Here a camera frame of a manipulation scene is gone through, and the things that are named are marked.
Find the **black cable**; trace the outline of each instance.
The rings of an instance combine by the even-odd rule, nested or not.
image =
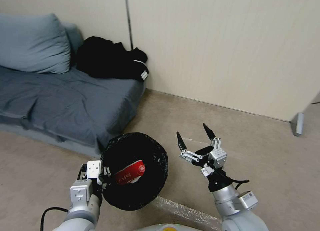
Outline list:
[[[63,211],[63,212],[68,212],[68,209],[65,209],[65,208],[60,208],[60,207],[51,207],[51,208],[48,208],[46,209],[42,216],[41,216],[41,222],[40,222],[40,231],[43,231],[43,224],[44,224],[44,216],[46,215],[46,213],[50,210],[60,210],[60,211]]]
[[[82,168],[79,170],[77,180],[80,180],[81,173],[82,173]]]
[[[216,168],[214,168],[214,167],[211,167],[211,168],[215,171],[215,173],[219,174],[219,175],[222,176],[223,178],[228,179],[228,180],[230,180],[230,181],[232,181],[232,182],[234,182],[234,183],[238,183],[237,186],[236,186],[236,190],[237,190],[237,189],[239,188],[239,186],[242,185],[243,183],[249,183],[249,182],[250,182],[250,180],[248,180],[248,179],[245,179],[245,180],[231,179],[231,178],[229,178],[229,177],[227,177],[227,176],[224,176],[224,175],[221,174],[220,172],[218,172]]]

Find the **black trash bag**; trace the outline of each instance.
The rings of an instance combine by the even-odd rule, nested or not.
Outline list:
[[[116,178],[110,178],[111,184],[103,190],[105,200],[122,210],[137,210],[150,203],[160,193],[168,177],[166,151],[146,134],[128,133],[113,138],[101,160],[104,167],[110,168],[111,177],[133,163],[142,160],[144,164],[143,175],[136,182],[120,185]]]

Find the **black jacket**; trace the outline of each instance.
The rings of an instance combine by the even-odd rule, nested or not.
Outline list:
[[[135,48],[127,51],[122,43],[101,37],[89,37],[77,52],[77,69],[96,78],[144,81],[149,73],[147,55]]]

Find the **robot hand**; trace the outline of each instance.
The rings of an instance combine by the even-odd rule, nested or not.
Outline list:
[[[258,200],[252,191],[237,192],[237,188],[249,180],[234,180],[226,176],[223,170],[227,153],[221,148],[221,139],[205,124],[203,127],[211,141],[210,146],[195,153],[188,151],[177,132],[180,157],[201,167],[202,174],[209,180],[209,190],[215,198],[216,208],[221,215],[223,231],[268,231],[266,224],[251,210]]]

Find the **beige carpet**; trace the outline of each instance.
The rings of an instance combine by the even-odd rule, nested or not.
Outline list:
[[[227,174],[250,180],[239,190],[255,193],[259,204],[254,212],[269,230],[319,229],[320,104],[307,109],[304,133],[295,137],[286,122],[146,91],[126,132],[146,133],[166,149],[169,176],[160,195],[218,217],[207,180],[199,168],[178,157],[176,131],[188,148],[201,148],[208,142],[202,122],[222,138]],[[1,230],[38,230],[46,208],[67,208],[70,185],[87,160],[72,151],[0,132]],[[45,230],[59,225],[64,215],[48,213]],[[133,230],[164,222],[201,228],[152,205],[126,212],[103,202],[97,230]]]

